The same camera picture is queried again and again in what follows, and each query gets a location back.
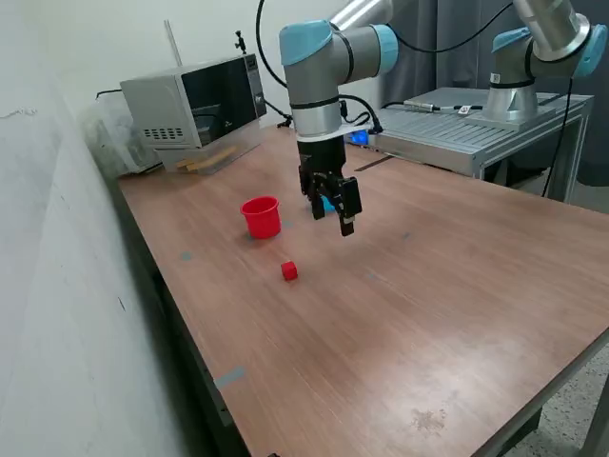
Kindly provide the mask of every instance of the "blue tape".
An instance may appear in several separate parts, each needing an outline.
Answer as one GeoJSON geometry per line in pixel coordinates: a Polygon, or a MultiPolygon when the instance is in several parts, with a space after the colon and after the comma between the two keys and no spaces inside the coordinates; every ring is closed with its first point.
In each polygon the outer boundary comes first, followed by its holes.
{"type": "Polygon", "coordinates": [[[230,373],[227,373],[224,376],[220,376],[218,379],[214,379],[213,384],[216,385],[216,388],[226,387],[229,384],[234,383],[238,379],[243,378],[245,375],[245,368],[236,367],[230,373]]]}

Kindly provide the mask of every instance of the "metal rod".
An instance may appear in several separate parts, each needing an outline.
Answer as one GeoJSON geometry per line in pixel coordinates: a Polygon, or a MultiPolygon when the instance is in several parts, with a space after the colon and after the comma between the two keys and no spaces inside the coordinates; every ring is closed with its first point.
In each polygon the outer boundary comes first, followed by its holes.
{"type": "Polygon", "coordinates": [[[171,29],[171,23],[168,19],[165,20],[165,30],[167,31],[167,38],[169,39],[171,49],[173,50],[173,57],[175,57],[175,63],[178,67],[181,67],[182,57],[180,57],[180,50],[178,50],[178,45],[175,43],[175,38],[173,37],[173,30],[171,29]]]}

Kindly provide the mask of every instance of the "wooden tabletop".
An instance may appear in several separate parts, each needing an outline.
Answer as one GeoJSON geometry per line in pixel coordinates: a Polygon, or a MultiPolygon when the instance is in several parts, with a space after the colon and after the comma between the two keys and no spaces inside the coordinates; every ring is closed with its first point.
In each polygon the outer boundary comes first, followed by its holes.
{"type": "Polygon", "coordinates": [[[353,173],[343,238],[297,167],[268,129],[213,176],[121,181],[253,456],[469,456],[607,330],[609,217],[391,159],[353,173]],[[240,205],[268,194],[282,233],[251,241],[240,205]]]}

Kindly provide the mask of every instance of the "black cable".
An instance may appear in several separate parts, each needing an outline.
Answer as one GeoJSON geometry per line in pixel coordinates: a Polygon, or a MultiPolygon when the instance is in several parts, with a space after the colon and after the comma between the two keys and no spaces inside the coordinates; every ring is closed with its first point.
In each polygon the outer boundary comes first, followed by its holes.
{"type": "Polygon", "coordinates": [[[504,12],[506,12],[507,10],[510,9],[510,7],[512,7],[513,3],[509,2],[507,5],[505,5],[503,8],[501,8],[499,10],[499,12],[497,12],[497,14],[495,14],[490,21],[488,21],[484,27],[482,27],[480,30],[478,30],[476,33],[474,33],[472,36],[470,36],[469,38],[467,38],[466,40],[461,41],[459,44],[451,46],[449,48],[444,48],[443,50],[425,50],[423,48],[418,48],[414,45],[411,45],[410,43],[406,42],[403,38],[400,37],[400,35],[389,25],[387,24],[387,26],[393,30],[393,32],[396,34],[396,37],[398,38],[398,41],[400,41],[400,43],[402,43],[404,46],[406,46],[407,48],[411,48],[412,50],[415,50],[417,52],[424,52],[427,54],[440,54],[442,52],[449,52],[450,50],[455,50],[456,48],[460,48],[461,46],[469,43],[470,41],[472,41],[474,38],[476,38],[478,35],[480,35],[483,31],[485,31],[486,29],[488,29],[490,27],[490,25],[495,22],[499,16],[501,16],[504,12]]]}
{"type": "Polygon", "coordinates": [[[282,116],[285,120],[279,124],[277,124],[277,127],[289,127],[292,125],[292,121],[294,120],[294,118],[289,115],[289,114],[285,114],[283,111],[281,111],[279,108],[277,108],[275,105],[273,105],[272,103],[270,103],[268,100],[265,100],[265,104],[270,107],[271,109],[273,109],[277,114],[279,114],[280,116],[282,116]]]}
{"type": "Polygon", "coordinates": [[[556,144],[556,150],[554,151],[554,158],[552,159],[552,165],[548,178],[545,180],[545,186],[543,187],[542,197],[546,197],[548,190],[550,189],[550,181],[552,181],[552,175],[554,174],[554,168],[556,167],[557,159],[559,158],[560,146],[562,146],[562,138],[564,138],[564,129],[567,126],[567,119],[569,117],[569,108],[571,108],[571,93],[573,92],[573,78],[569,80],[569,89],[567,90],[567,106],[564,110],[564,117],[562,118],[562,127],[560,127],[559,142],[556,144]]]}
{"type": "Polygon", "coordinates": [[[377,113],[374,112],[370,104],[366,102],[363,98],[360,98],[356,95],[348,95],[346,93],[339,94],[339,97],[343,98],[344,100],[353,100],[354,102],[361,103],[366,108],[366,110],[370,113],[370,117],[372,118],[372,124],[374,126],[372,127],[372,129],[370,129],[369,133],[377,134],[383,132],[383,127],[381,126],[381,121],[379,121],[379,118],[377,117],[377,113]]]}
{"type": "Polygon", "coordinates": [[[367,111],[362,111],[350,121],[346,118],[346,116],[343,119],[347,124],[355,124],[357,122],[358,124],[356,125],[362,126],[370,120],[370,113],[367,111]]]}
{"type": "MultiPolygon", "coordinates": [[[[273,71],[273,69],[268,64],[268,61],[266,60],[265,56],[265,50],[263,50],[263,44],[260,39],[260,22],[263,16],[264,5],[265,0],[260,0],[258,3],[258,10],[256,11],[256,45],[258,47],[258,53],[260,54],[260,58],[263,61],[263,64],[265,64],[266,70],[270,73],[273,79],[277,81],[277,84],[287,89],[287,84],[285,83],[285,81],[282,80],[279,76],[277,76],[277,73],[275,73],[275,71],[273,71]]],[[[366,110],[370,113],[370,117],[372,117],[372,123],[374,124],[374,127],[370,130],[370,133],[381,133],[383,131],[381,121],[379,121],[376,112],[374,112],[370,104],[366,102],[363,98],[357,97],[355,95],[345,95],[341,93],[339,93],[339,98],[342,98],[344,100],[353,100],[364,105],[366,110]]]]}
{"type": "Polygon", "coordinates": [[[258,53],[260,54],[260,58],[262,59],[263,64],[265,64],[266,70],[270,73],[270,75],[273,77],[273,79],[275,79],[275,81],[277,81],[277,84],[279,84],[280,86],[283,86],[284,88],[287,89],[287,84],[285,83],[285,81],[282,81],[282,79],[279,76],[277,76],[275,71],[273,71],[273,69],[268,64],[268,61],[266,60],[266,56],[265,56],[265,51],[263,50],[263,44],[260,41],[260,20],[262,19],[262,16],[263,16],[263,6],[264,5],[265,5],[265,0],[260,0],[260,2],[258,3],[258,10],[256,11],[256,45],[258,46],[258,53]]]}
{"type": "Polygon", "coordinates": [[[397,106],[397,105],[401,105],[401,106],[403,106],[403,102],[389,102],[389,103],[385,103],[385,104],[384,104],[384,105],[381,107],[381,109],[385,109],[385,108],[389,108],[389,107],[394,107],[394,106],[397,106]]]}
{"type": "Polygon", "coordinates": [[[122,92],[122,91],[123,91],[122,89],[101,90],[101,91],[97,92],[97,95],[95,95],[95,100],[97,100],[100,95],[104,95],[105,93],[114,93],[114,92],[122,92]]]}

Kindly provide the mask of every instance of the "cable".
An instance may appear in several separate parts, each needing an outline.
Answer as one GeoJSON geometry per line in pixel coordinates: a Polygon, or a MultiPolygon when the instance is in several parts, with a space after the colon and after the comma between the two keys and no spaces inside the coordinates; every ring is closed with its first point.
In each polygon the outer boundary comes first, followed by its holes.
{"type": "Polygon", "coordinates": [[[381,109],[385,109],[385,108],[389,108],[389,107],[394,107],[400,105],[401,107],[403,107],[403,102],[389,102],[389,103],[385,103],[381,109]]]}
{"type": "Polygon", "coordinates": [[[346,118],[346,116],[343,119],[347,124],[355,124],[356,126],[362,126],[370,120],[370,113],[367,111],[362,111],[350,121],[346,118]]]}
{"type": "Polygon", "coordinates": [[[122,92],[122,91],[123,91],[122,89],[101,90],[101,91],[97,92],[97,95],[95,95],[95,100],[97,100],[100,95],[104,95],[105,93],[114,93],[114,92],[122,92]]]}
{"type": "MultiPolygon", "coordinates": [[[[406,100],[404,102],[386,103],[385,105],[383,105],[383,109],[393,107],[393,106],[410,108],[411,110],[421,111],[421,112],[441,112],[441,111],[451,112],[451,111],[459,111],[461,108],[463,108],[463,105],[454,105],[454,106],[450,106],[450,107],[439,107],[432,103],[413,102],[410,100],[406,100]]],[[[482,110],[482,109],[484,109],[484,106],[482,106],[482,105],[472,105],[469,107],[468,111],[476,111],[476,110],[482,110]]]]}
{"type": "MultiPolygon", "coordinates": [[[[279,76],[277,76],[277,73],[275,73],[275,71],[273,71],[273,69],[268,64],[268,61],[266,60],[266,56],[265,56],[265,50],[263,50],[263,44],[260,39],[260,23],[261,23],[262,16],[263,16],[263,6],[264,5],[265,5],[265,0],[260,0],[258,3],[258,10],[256,11],[256,46],[258,47],[258,53],[260,54],[260,58],[263,61],[263,64],[265,64],[266,70],[270,73],[270,75],[273,77],[273,79],[275,81],[277,81],[277,84],[279,84],[280,86],[283,86],[284,88],[287,89],[287,84],[285,83],[285,81],[282,80],[279,76]]],[[[355,102],[358,102],[358,103],[361,103],[362,105],[364,105],[366,110],[370,113],[370,117],[372,118],[372,123],[374,124],[374,127],[370,130],[370,133],[375,134],[375,133],[381,133],[383,131],[383,127],[381,126],[381,121],[379,121],[379,118],[377,117],[376,112],[374,112],[374,110],[372,109],[370,104],[368,102],[366,102],[363,98],[357,97],[355,95],[345,95],[345,94],[340,94],[340,93],[339,93],[339,98],[342,98],[344,100],[353,100],[355,102]]]]}
{"type": "Polygon", "coordinates": [[[277,128],[279,128],[279,127],[289,127],[289,126],[292,125],[292,121],[294,120],[294,118],[291,115],[285,114],[283,111],[281,111],[275,105],[270,103],[268,100],[265,100],[265,104],[268,107],[270,107],[271,109],[273,109],[277,114],[279,114],[280,116],[282,116],[285,119],[283,122],[280,122],[279,124],[277,124],[277,128]]]}
{"type": "Polygon", "coordinates": [[[562,138],[564,138],[564,129],[567,126],[567,119],[569,117],[569,108],[571,108],[571,93],[573,92],[573,78],[569,80],[569,89],[567,91],[567,106],[564,110],[564,117],[562,118],[562,127],[560,127],[559,142],[556,144],[556,150],[554,151],[554,158],[552,159],[552,166],[548,173],[548,178],[545,180],[545,186],[543,187],[542,197],[547,197],[548,190],[550,189],[550,181],[552,181],[552,175],[556,168],[556,162],[559,158],[560,146],[562,146],[562,138]]]}
{"type": "Polygon", "coordinates": [[[266,56],[265,56],[265,51],[263,50],[263,44],[260,41],[260,20],[262,19],[262,16],[263,16],[263,6],[264,5],[265,5],[265,0],[260,0],[260,3],[258,3],[258,10],[256,11],[256,45],[258,46],[258,53],[260,54],[260,58],[262,59],[263,64],[265,64],[266,70],[270,73],[270,75],[273,77],[273,79],[275,81],[277,81],[277,84],[279,84],[280,86],[283,86],[284,88],[287,89],[287,84],[285,83],[285,81],[282,81],[282,79],[279,76],[277,76],[275,71],[273,71],[273,69],[268,64],[268,61],[266,60],[266,56]]]}
{"type": "Polygon", "coordinates": [[[485,31],[486,29],[488,29],[490,27],[490,25],[495,22],[499,16],[501,16],[504,12],[506,12],[507,10],[510,9],[510,7],[512,7],[512,5],[514,5],[512,2],[509,2],[507,5],[505,5],[503,8],[501,8],[499,10],[499,12],[497,12],[497,14],[495,14],[490,21],[488,21],[480,30],[478,30],[476,33],[474,33],[472,36],[470,36],[469,38],[467,38],[464,41],[461,41],[459,44],[451,46],[449,48],[444,48],[443,50],[425,50],[423,48],[418,48],[414,45],[411,45],[410,43],[406,42],[403,38],[400,37],[400,35],[393,29],[393,27],[391,27],[389,24],[387,24],[387,26],[393,30],[393,32],[396,34],[396,37],[398,38],[398,41],[400,41],[400,43],[402,43],[404,46],[406,46],[407,48],[411,48],[412,50],[415,50],[417,52],[424,52],[427,54],[440,54],[442,52],[449,52],[450,50],[455,50],[456,48],[460,48],[461,46],[469,43],[470,41],[472,41],[474,38],[476,38],[478,35],[480,35],[483,31],[485,31]]]}
{"type": "Polygon", "coordinates": [[[344,100],[353,100],[354,102],[361,103],[366,108],[366,110],[370,113],[370,117],[372,118],[372,124],[374,126],[372,129],[370,129],[368,133],[377,134],[383,132],[383,126],[381,126],[381,121],[379,121],[377,113],[374,112],[370,104],[366,102],[363,98],[360,98],[355,95],[348,95],[346,93],[339,94],[339,97],[343,98],[344,100]]]}

